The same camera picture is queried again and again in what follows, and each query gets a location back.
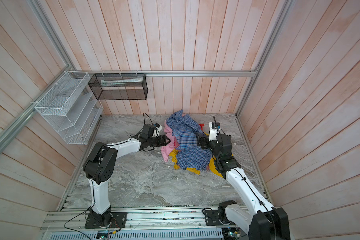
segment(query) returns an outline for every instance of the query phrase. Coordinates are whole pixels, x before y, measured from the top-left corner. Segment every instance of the wooden wall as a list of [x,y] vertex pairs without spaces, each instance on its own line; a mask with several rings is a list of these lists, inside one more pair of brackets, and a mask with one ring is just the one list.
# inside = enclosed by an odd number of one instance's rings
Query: wooden wall
[[[66,67],[26,0],[0,1],[0,133]],[[0,155],[0,238],[32,239],[82,154],[36,115]]]
[[360,239],[360,0],[296,1],[240,119],[295,237]]
[[[285,0],[40,0],[78,70],[250,70]],[[246,77],[147,78],[106,114],[234,113]]]

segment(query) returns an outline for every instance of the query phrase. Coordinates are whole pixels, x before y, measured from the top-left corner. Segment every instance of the white tiered organizer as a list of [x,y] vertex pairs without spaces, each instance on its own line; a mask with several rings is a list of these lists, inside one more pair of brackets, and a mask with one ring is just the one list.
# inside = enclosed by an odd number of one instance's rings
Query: white tiered organizer
[[66,72],[35,107],[68,144],[87,144],[103,111],[92,93],[81,95],[88,82],[86,72]]

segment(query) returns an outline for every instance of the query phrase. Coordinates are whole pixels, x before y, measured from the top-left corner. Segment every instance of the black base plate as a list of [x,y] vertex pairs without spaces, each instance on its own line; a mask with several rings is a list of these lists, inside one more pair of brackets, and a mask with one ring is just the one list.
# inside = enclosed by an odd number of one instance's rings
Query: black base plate
[[[125,221],[127,219],[127,213],[126,212],[112,212],[112,226],[111,228],[117,228],[116,224],[115,224],[115,220],[117,222],[117,225],[120,228],[125,228]],[[85,223],[85,227],[86,229],[91,229],[91,228],[101,228],[99,227],[99,225],[96,224],[96,221],[91,217],[91,215],[88,215],[88,219],[87,222]]]
[[219,218],[220,214],[217,210],[204,210],[205,215],[205,224],[207,226],[218,226],[221,225]]

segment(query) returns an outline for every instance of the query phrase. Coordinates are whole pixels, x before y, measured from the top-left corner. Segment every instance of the black mesh basket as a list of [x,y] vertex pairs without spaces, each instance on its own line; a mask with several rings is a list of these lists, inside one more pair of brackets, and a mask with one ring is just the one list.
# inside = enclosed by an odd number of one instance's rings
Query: black mesh basket
[[98,100],[147,99],[145,74],[95,73],[88,84]]

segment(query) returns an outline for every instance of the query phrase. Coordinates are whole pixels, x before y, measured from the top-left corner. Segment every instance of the marble surface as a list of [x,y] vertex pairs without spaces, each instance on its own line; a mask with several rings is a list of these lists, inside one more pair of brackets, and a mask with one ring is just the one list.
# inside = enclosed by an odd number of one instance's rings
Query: marble surface
[[[241,137],[234,114],[214,114],[221,129],[232,136],[232,152],[241,164],[248,178],[260,189],[259,180]],[[164,124],[166,115],[151,115],[154,123]],[[198,123],[204,123],[204,131],[209,131],[208,123],[213,114],[191,114]],[[134,135],[143,125],[142,115],[105,116],[102,119],[95,141],[103,143],[119,142]],[[164,162],[160,148],[154,151],[135,152],[117,159],[114,173],[109,181],[109,201],[112,207],[163,206],[163,205],[218,205],[226,200],[243,203],[234,188],[223,178],[211,171],[201,171],[196,175],[190,171],[173,168],[169,159]],[[85,208],[91,204],[91,190],[82,171],[69,202],[64,207]]]

